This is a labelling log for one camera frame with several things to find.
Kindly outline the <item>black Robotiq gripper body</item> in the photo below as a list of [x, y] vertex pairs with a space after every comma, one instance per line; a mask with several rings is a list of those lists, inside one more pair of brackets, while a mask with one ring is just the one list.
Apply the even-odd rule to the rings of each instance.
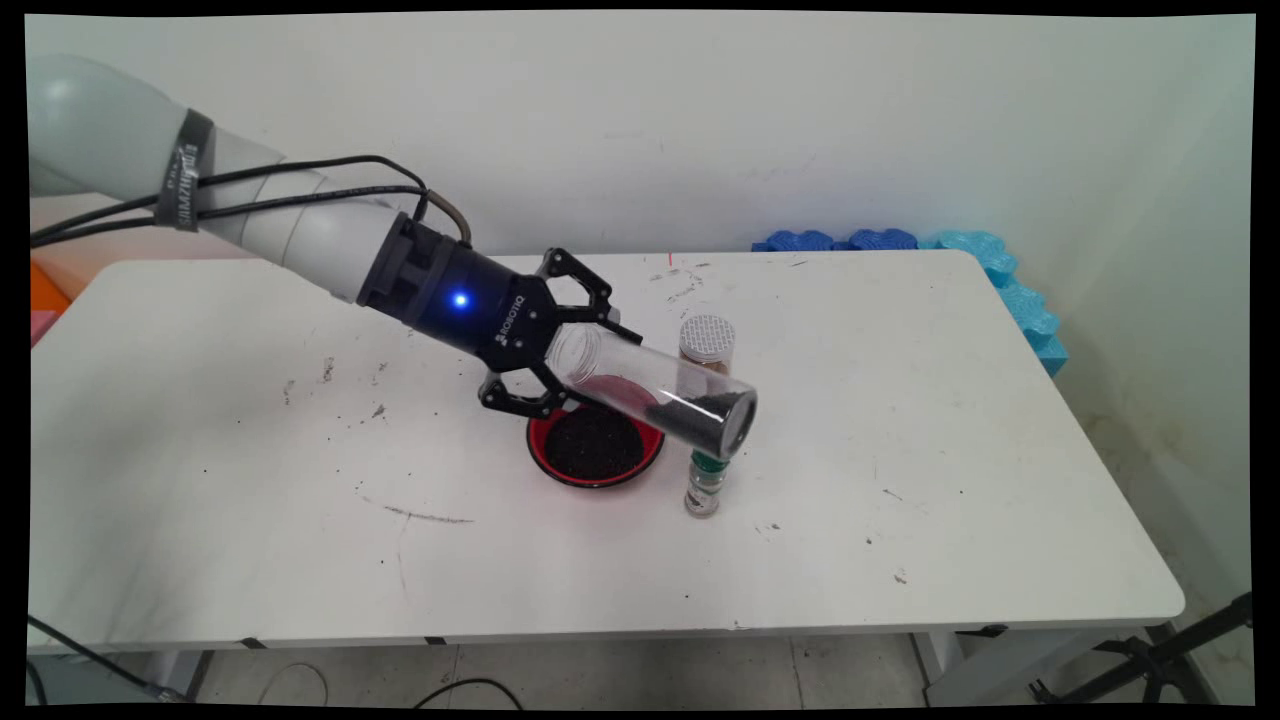
[[544, 279], [520, 274], [401, 215], [358, 305], [479, 357], [497, 373], [544, 360], [558, 331]]

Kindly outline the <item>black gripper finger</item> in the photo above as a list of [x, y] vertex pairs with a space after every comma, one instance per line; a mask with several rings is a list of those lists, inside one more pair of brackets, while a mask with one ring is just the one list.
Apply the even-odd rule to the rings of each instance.
[[611, 302], [612, 286], [595, 272], [586, 268], [570, 251], [548, 249], [538, 268], [538, 277], [545, 284], [549, 284], [552, 279], [567, 277], [582, 287], [588, 295], [585, 305], [559, 305], [557, 301], [553, 301], [550, 318], [553, 318], [556, 325], [594, 323], [632, 345], [643, 343], [643, 337], [637, 332], [621, 324], [620, 314]]
[[531, 419], [548, 419], [566, 404], [585, 404], [586, 396], [567, 387], [547, 363], [534, 363], [527, 368], [543, 384], [541, 395], [512, 395], [502, 380], [502, 373], [489, 370], [477, 389], [479, 402], [489, 410]]

